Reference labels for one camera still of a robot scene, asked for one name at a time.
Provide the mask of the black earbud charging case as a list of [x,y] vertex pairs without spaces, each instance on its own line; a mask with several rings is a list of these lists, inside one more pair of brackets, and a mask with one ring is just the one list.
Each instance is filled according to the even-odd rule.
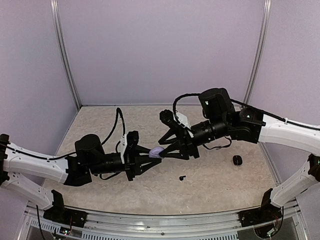
[[243,164],[243,159],[240,155],[234,155],[232,161],[235,166],[241,166]]

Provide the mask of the left aluminium frame post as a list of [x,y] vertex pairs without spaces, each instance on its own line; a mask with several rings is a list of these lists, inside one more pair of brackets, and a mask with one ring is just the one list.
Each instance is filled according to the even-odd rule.
[[60,18],[59,2],[57,0],[50,0],[50,8],[52,13],[52,19],[53,19],[53,25],[55,29],[57,44],[60,52],[62,65],[65,71],[67,84],[69,86],[74,105],[77,111],[79,111],[82,107],[82,104],[81,104],[78,90],[73,78],[71,65],[70,65],[70,61],[68,58],[68,53],[65,45],[62,22]]

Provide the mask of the right aluminium frame post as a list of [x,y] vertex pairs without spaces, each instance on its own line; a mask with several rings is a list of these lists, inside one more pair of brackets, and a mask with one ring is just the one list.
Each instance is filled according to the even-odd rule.
[[254,90],[254,85],[257,80],[259,66],[261,63],[262,56],[263,56],[265,41],[266,41],[267,32],[268,32],[271,7],[272,7],[272,1],[265,0],[264,5],[263,5],[260,30],[259,30],[259,34],[258,34],[258,42],[257,42],[256,50],[255,50],[255,55],[253,58],[252,68],[251,68],[250,75],[249,75],[249,81],[248,81],[245,95],[244,95],[244,99],[243,99],[245,104],[250,103],[250,99],[251,99],[251,96],[252,96],[253,90]]

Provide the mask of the black earbud near front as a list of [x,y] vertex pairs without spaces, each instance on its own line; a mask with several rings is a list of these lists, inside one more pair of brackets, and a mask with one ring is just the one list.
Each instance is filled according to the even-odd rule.
[[182,176],[179,177],[179,180],[180,180],[180,181],[183,181],[185,178],[186,178],[186,176],[185,176],[185,175],[182,175]]

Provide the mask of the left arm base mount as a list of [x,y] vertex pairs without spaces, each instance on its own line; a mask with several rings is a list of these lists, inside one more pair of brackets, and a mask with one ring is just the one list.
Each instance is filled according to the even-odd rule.
[[43,217],[47,220],[68,225],[70,227],[83,228],[88,213],[65,207],[62,194],[56,190],[52,190],[51,193],[53,195],[52,206],[49,209],[44,210]]

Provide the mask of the front aluminium rail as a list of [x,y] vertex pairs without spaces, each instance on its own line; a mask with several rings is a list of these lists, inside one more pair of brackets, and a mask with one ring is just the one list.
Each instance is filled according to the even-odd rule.
[[43,211],[28,203],[17,240],[257,240],[257,231],[274,220],[245,225],[244,209],[201,214],[146,215],[84,209],[83,226],[42,217]]

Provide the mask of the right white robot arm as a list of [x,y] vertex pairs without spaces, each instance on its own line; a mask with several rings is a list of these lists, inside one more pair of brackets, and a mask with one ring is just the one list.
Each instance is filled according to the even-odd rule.
[[204,146],[222,137],[232,141],[249,143],[271,143],[308,152],[307,162],[279,186],[264,193],[262,202],[256,210],[256,218],[266,222],[276,209],[284,206],[309,187],[320,181],[320,128],[309,124],[290,121],[272,113],[243,104],[243,109],[236,111],[236,100],[230,99],[225,88],[211,88],[202,93],[195,93],[202,106],[206,119],[191,126],[187,117],[176,110],[177,102],[189,94],[177,97],[172,110],[159,114],[168,132],[158,141],[166,148],[159,153],[162,158],[188,160],[199,157],[199,146]]

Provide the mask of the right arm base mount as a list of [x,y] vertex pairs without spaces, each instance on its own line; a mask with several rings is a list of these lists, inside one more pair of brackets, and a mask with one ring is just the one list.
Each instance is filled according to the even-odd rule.
[[242,227],[258,225],[276,220],[276,218],[281,219],[283,217],[282,208],[271,203],[272,190],[273,189],[270,188],[263,194],[259,207],[249,210],[242,210],[238,213]]

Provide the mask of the lilac earbud charging case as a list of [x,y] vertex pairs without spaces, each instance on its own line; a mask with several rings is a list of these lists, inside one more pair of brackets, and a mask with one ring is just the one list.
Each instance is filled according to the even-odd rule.
[[160,156],[160,153],[163,150],[164,150],[164,148],[161,146],[154,147],[149,151],[148,157],[152,158],[152,159],[161,159],[162,157]]

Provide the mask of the aluminium frame post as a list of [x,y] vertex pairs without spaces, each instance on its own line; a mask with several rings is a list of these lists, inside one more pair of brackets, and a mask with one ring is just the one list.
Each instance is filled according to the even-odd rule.
[[255,55],[253,58],[252,68],[251,68],[250,75],[249,75],[249,81],[248,81],[245,95],[244,95],[244,99],[243,99],[245,104],[250,103],[250,99],[251,99],[251,96],[252,96],[253,90],[254,90],[254,85],[257,80],[259,66],[261,63],[262,56],[263,56],[265,41],[266,41],[267,32],[268,32],[271,7],[272,7],[272,1],[265,0],[264,5],[263,5],[260,30],[259,30],[259,34],[258,34],[258,42],[257,42],[256,50],[255,50]]
[[67,84],[69,86],[74,105],[77,111],[79,111],[82,107],[82,104],[81,104],[78,90],[73,78],[71,65],[70,65],[70,61],[68,58],[68,53],[65,45],[62,22],[60,18],[59,2],[57,0],[50,0],[50,8],[52,13],[52,19],[53,19],[53,25],[55,29],[57,44],[60,52],[62,65],[65,71]]

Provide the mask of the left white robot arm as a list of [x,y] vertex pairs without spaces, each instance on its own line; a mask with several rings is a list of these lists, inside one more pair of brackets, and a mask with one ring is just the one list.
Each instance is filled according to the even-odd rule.
[[89,184],[93,176],[115,177],[122,172],[132,181],[162,162],[162,147],[149,149],[138,143],[138,132],[131,131],[121,137],[116,152],[105,153],[100,138],[88,134],[75,142],[75,152],[51,157],[21,148],[3,133],[0,136],[0,186],[26,197],[39,209],[50,209],[50,214],[63,223],[70,218],[70,211],[64,207],[62,194],[47,190],[24,175],[69,187]]

